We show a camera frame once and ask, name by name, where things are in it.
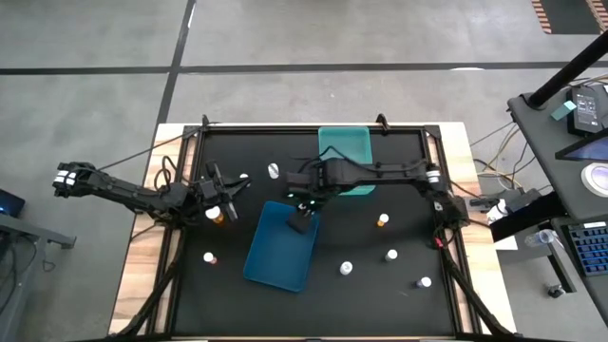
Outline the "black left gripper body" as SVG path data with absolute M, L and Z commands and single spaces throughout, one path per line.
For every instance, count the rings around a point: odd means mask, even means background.
M 197 200 L 203 205 L 220 205 L 229 202 L 229 196 L 222 176 L 197 181 Z

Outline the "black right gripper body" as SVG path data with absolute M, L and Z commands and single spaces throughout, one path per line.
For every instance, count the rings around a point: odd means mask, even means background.
M 284 175 L 285 193 L 297 211 L 319 212 L 328 201 L 324 172 L 327 161 L 317 161 Z

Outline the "blue plastic bin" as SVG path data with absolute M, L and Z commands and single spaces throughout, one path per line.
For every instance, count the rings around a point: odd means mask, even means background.
M 308 231 L 300 234 L 287 224 L 293 206 L 267 201 L 246 258 L 243 277 L 285 291 L 299 293 L 306 287 L 319 226 L 313 215 Z

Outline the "teal plastic bin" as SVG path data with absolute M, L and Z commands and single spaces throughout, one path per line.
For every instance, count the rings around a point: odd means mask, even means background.
M 318 129 L 319 155 L 322 161 L 347 158 L 372 164 L 370 131 L 366 126 L 322 126 Z

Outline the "grey box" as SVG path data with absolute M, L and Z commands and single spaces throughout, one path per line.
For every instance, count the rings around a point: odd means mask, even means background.
M 502 193 L 511 190 L 513 183 L 509 177 L 499 173 L 480 172 L 477 174 L 481 190 L 484 194 Z

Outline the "grey metal desk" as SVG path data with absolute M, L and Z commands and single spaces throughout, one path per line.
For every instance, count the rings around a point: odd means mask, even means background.
M 72 249 L 76 237 L 0 214 L 0 265 L 9 272 L 0 280 L 0 342 L 16 342 L 16 333 L 37 273 L 44 269 L 50 243 Z

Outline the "blue-screen device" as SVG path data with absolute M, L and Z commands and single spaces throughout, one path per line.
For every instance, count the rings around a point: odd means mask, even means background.
M 0 189 L 0 214 L 11 216 L 13 218 L 19 218 L 24 207 L 26 201 L 24 199 L 19 198 L 16 195 L 13 195 L 10 192 L 7 192 L 3 189 Z

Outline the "clear plastic water bottle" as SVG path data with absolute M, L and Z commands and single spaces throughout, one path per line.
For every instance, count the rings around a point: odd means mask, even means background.
M 541 247 L 560 241 L 557 233 L 552 229 L 542 229 L 524 239 L 524 244 L 530 248 Z

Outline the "grey side desk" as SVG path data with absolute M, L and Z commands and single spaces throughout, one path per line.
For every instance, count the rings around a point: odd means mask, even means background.
M 507 106 L 553 188 L 552 192 L 539 199 L 547 208 L 547 216 L 567 216 L 578 221 L 608 219 L 608 198 L 593 194 L 581 180 L 580 173 L 588 162 L 555 158 L 558 151 L 581 140 L 567 132 L 565 120 L 557 121 L 551 117 L 566 102 L 566 91 L 559 91 L 538 108 L 529 105 L 530 96 L 525 93 L 511 98 Z

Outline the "blue-lit keyboard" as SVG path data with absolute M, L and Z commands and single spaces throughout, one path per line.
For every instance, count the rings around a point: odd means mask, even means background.
M 568 243 L 585 276 L 608 275 L 608 223 L 567 226 Z

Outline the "black tablet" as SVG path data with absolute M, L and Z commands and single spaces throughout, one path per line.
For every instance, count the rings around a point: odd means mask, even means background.
M 555 153 L 557 160 L 608 162 L 608 128 Z

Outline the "black electronic device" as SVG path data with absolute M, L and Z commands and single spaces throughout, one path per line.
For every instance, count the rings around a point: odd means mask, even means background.
M 575 105 L 567 115 L 569 134 L 585 137 L 608 127 L 608 94 L 602 86 L 572 87 L 566 93 L 566 99 Z

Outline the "white round disc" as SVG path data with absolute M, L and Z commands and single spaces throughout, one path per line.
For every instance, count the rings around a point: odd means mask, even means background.
M 593 162 L 580 172 L 584 187 L 592 194 L 608 198 L 608 163 Z

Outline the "dark keyboard desk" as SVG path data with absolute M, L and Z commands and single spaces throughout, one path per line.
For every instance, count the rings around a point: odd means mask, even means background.
M 578 222 L 572 218 L 553 218 L 550 220 L 552 228 L 557 232 L 560 241 L 563 243 L 565 253 L 568 255 L 581 278 L 583 285 L 591 296 L 596 308 L 605 325 L 608 327 L 608 275 L 585 276 L 579 266 L 578 260 L 574 256 L 573 248 L 568 243 L 567 226 L 590 223 Z

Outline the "orange striped floor mat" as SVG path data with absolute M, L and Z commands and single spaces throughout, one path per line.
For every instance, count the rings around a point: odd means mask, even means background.
M 597 0 L 530 0 L 541 30 L 546 34 L 595 35 L 603 33 L 608 19 Z

